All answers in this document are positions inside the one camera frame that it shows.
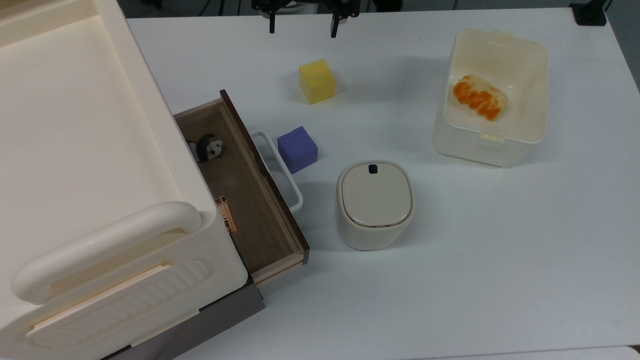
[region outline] bin handle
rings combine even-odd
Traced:
[[[180,228],[195,233],[201,227],[200,213],[187,202],[151,205],[32,259],[13,276],[12,291],[23,301],[45,304],[52,295],[51,284],[60,279],[165,231]]]

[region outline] yellow sponge block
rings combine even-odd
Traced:
[[[329,99],[335,95],[335,78],[325,59],[300,67],[300,87],[310,104]]]

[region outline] orange food toy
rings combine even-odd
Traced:
[[[458,81],[453,94],[460,104],[466,104],[489,121],[495,121],[507,105],[507,95],[477,75],[469,74]]]

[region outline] wooden drawer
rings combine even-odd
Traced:
[[[237,227],[231,237],[260,286],[305,264],[309,246],[226,91],[220,95],[175,120],[185,139],[222,139],[221,156],[198,166],[214,199],[226,197]]]

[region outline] purple cube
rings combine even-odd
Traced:
[[[278,152],[292,174],[318,160],[318,146],[302,126],[278,138]]]

